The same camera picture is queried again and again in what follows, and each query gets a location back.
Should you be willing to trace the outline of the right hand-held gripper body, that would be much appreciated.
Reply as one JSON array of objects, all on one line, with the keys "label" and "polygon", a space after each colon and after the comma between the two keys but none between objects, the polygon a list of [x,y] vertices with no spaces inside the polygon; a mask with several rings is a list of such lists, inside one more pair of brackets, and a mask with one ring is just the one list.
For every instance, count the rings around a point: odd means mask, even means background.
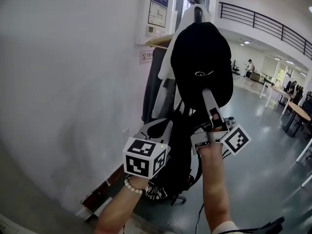
[{"label": "right hand-held gripper body", "polygon": [[251,142],[250,136],[240,124],[237,124],[234,117],[224,118],[223,130],[212,132],[212,117],[206,115],[206,122],[195,128],[191,135],[193,153],[196,154],[201,147],[208,146],[211,142],[222,143],[234,156],[238,154],[246,145]]}]

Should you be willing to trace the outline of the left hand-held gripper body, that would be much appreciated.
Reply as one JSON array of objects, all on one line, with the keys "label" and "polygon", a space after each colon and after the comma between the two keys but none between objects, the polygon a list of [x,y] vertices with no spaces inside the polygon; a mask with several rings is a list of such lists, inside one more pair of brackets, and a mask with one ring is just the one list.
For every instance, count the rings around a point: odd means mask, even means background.
[{"label": "left hand-held gripper body", "polygon": [[165,165],[170,150],[160,140],[144,140],[138,133],[130,137],[122,151],[123,167],[127,174],[152,179]]}]

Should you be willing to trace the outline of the person's right hand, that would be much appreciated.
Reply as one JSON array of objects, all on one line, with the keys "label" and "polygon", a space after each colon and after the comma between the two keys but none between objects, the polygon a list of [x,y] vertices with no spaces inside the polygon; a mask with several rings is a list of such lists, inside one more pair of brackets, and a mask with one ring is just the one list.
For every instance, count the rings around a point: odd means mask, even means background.
[{"label": "person's right hand", "polygon": [[213,124],[212,132],[220,132],[223,130],[223,121],[219,113],[216,113],[212,116],[212,124]]}]

